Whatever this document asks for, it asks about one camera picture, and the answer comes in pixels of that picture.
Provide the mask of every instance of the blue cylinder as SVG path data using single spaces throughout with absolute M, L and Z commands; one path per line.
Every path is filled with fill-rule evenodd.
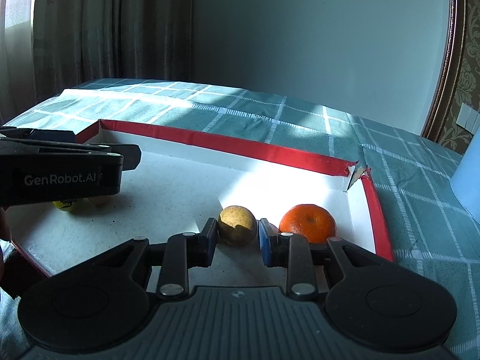
M 480 223 L 480 132 L 473 136 L 450 186 L 462 206 Z

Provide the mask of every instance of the tablecloth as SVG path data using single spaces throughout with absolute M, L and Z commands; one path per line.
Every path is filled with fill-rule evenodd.
M 480 357 L 480 226 L 450 189 L 459 154 L 409 132 L 291 97 L 158 80 L 87 82 L 8 125 L 78 133 L 98 119 L 188 128 L 367 165 L 397 262 L 442 284 L 457 302 L 446 346 L 464 360 Z

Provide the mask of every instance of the red and white box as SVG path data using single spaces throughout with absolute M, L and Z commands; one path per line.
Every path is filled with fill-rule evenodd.
M 208 218 L 217 218 L 230 205 L 244 206 L 257 219 L 267 218 L 278 227 L 293 206 L 317 204 L 335 218 L 337 236 L 393 261 L 369 173 L 348 188 L 352 162 L 245 139 L 114 120 L 99 120 L 77 139 L 134 143 L 142 150 L 142 160 L 135 170 L 122 173 L 120 193 L 104 207 L 85 199 L 72 213 L 52 203 L 7 210 L 14 244 L 48 275 L 133 237 L 159 243 L 177 233 L 200 232 Z M 212 266 L 192 268 L 189 275 L 191 288 L 285 282 L 285 269 L 262 264 L 256 240 L 246 247 L 219 242 Z M 321 269 L 317 276 L 324 290 Z

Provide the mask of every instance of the brown ornate frame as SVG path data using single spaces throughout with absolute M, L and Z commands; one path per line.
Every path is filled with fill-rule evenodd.
M 465 28 L 467 21 L 467 0 L 450 0 L 448 37 L 443 57 L 443 69 L 438 79 L 435 98 L 422 130 L 422 137 L 434 142 L 440 139 L 450 104 L 460 75 Z

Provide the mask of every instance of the orange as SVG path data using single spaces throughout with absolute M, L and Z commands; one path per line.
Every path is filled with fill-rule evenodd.
M 325 208 L 299 204 L 283 216 L 278 230 L 280 233 L 301 234 L 311 243 L 326 243 L 328 237 L 335 236 L 337 225 Z

